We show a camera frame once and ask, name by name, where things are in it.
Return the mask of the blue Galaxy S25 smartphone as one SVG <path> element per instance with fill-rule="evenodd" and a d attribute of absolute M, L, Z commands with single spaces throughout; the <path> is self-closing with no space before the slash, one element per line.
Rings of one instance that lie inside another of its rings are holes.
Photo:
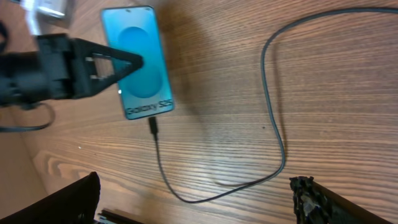
<path fill-rule="evenodd" d="M 142 68 L 118 82 L 126 119 L 172 111 L 174 98 L 154 8 L 106 8 L 101 18 L 108 45 L 138 54 L 144 62 Z"/>

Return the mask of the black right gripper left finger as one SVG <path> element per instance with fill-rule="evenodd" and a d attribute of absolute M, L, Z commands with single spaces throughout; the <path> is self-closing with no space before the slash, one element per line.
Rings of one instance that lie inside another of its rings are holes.
<path fill-rule="evenodd" d="M 1 224 L 93 223 L 100 199 L 96 172 L 60 189 L 38 202 L 1 219 Z"/>

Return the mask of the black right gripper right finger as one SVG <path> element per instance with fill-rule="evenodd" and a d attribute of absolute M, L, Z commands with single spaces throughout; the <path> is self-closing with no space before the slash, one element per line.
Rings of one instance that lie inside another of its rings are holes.
<path fill-rule="evenodd" d="M 297 224 L 391 224 L 316 183 L 313 177 L 290 179 Z"/>

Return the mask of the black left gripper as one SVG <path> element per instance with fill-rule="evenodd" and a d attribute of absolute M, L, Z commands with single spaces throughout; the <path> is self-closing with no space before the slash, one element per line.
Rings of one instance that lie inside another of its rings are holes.
<path fill-rule="evenodd" d="M 36 41 L 36 52 L 1 55 L 2 107 L 91 97 L 144 64 L 138 54 L 83 39 L 72 40 L 71 63 L 72 46 L 66 34 L 40 35 Z"/>

